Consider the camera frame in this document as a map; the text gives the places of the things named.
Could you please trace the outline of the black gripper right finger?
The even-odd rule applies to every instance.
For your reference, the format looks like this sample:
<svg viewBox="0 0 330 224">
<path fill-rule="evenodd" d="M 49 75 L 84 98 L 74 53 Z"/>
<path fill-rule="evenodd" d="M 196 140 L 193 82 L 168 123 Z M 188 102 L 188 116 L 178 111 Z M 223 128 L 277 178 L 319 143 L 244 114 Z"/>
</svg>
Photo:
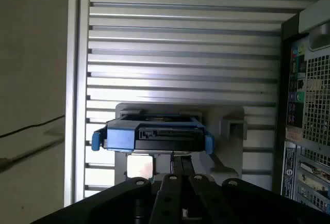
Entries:
<svg viewBox="0 0 330 224">
<path fill-rule="evenodd" d="M 282 197 L 241 179 L 229 178 L 222 185 L 196 174 L 191 157 L 181 160 L 192 192 L 192 203 L 202 223 L 329 223 L 329 215 Z"/>
</svg>

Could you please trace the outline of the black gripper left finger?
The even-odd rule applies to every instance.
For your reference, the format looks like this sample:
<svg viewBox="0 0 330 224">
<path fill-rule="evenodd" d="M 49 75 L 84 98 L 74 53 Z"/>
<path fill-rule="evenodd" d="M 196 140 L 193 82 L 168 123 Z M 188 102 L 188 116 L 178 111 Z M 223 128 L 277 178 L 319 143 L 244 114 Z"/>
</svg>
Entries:
<svg viewBox="0 0 330 224">
<path fill-rule="evenodd" d="M 179 157 L 161 181 L 132 178 L 64 207 L 36 223 L 180 223 L 183 175 Z"/>
</svg>

